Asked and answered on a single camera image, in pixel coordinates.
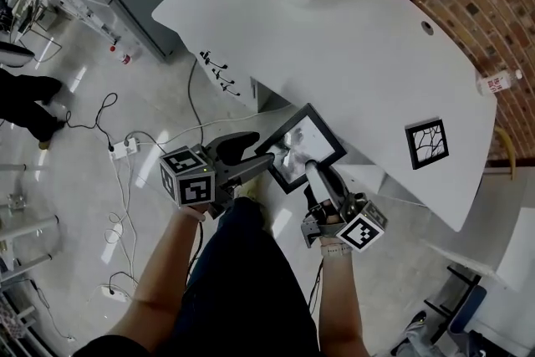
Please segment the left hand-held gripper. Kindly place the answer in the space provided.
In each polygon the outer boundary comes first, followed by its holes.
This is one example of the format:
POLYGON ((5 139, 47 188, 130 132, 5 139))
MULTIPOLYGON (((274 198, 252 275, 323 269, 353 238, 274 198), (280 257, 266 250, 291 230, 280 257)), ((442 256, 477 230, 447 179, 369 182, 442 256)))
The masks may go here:
POLYGON ((182 146, 160 157, 160 176, 164 190, 179 206, 209 206, 216 218, 231 204, 234 191, 273 166, 271 152, 242 160, 247 148, 256 144, 256 131, 219 137, 210 144, 182 146))

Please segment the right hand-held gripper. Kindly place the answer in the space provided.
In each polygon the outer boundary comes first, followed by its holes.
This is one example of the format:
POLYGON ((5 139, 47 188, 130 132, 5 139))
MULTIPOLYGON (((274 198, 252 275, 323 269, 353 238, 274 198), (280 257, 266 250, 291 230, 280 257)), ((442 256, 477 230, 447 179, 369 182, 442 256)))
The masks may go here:
POLYGON ((301 231, 308 248, 316 239, 329 237, 363 252, 384 234, 386 217, 363 192, 349 192, 332 166, 309 160, 305 164, 305 174, 309 186, 303 193, 308 212, 301 231))

